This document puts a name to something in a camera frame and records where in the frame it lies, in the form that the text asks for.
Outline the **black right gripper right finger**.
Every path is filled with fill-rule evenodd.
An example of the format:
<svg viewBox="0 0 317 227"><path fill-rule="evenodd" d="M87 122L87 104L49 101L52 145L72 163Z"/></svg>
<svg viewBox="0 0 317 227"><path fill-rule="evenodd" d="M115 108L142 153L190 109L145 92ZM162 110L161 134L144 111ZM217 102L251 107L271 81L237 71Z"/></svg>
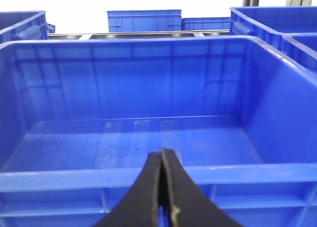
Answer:
<svg viewBox="0 0 317 227"><path fill-rule="evenodd" d="M163 148L161 154L170 227L241 226L202 192L172 149Z"/></svg>

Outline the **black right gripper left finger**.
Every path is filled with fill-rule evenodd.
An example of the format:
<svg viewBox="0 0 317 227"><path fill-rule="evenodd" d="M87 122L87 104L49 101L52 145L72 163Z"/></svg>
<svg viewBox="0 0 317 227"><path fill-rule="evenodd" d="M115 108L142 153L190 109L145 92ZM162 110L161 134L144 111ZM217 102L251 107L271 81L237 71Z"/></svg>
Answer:
<svg viewBox="0 0 317 227"><path fill-rule="evenodd" d="M96 227L157 227L162 155L148 155L137 179L111 212Z"/></svg>

